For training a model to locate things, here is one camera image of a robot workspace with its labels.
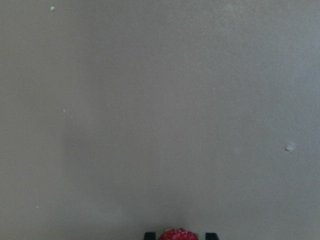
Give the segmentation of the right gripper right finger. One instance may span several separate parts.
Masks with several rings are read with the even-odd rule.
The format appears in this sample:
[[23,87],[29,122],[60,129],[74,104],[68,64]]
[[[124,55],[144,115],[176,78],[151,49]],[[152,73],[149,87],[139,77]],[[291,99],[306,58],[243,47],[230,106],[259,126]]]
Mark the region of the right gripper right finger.
[[215,232],[206,232],[205,240],[217,240],[217,234]]

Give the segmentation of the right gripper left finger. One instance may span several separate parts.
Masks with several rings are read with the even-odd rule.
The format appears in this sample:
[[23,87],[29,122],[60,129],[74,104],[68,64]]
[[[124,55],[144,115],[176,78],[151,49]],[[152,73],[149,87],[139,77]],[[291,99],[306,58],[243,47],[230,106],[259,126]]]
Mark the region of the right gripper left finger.
[[156,233],[155,232],[145,232],[144,233],[144,240],[156,240]]

